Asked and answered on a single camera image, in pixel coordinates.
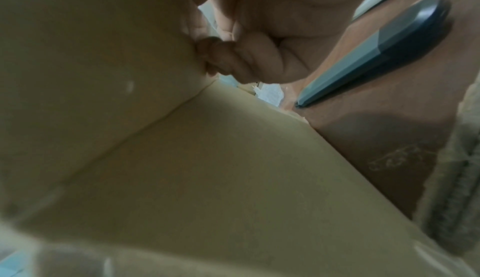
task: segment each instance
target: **hand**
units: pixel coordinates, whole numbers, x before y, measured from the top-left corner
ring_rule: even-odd
[[[240,83],[289,83],[320,66],[363,0],[211,1],[221,39],[196,45],[207,71]]]

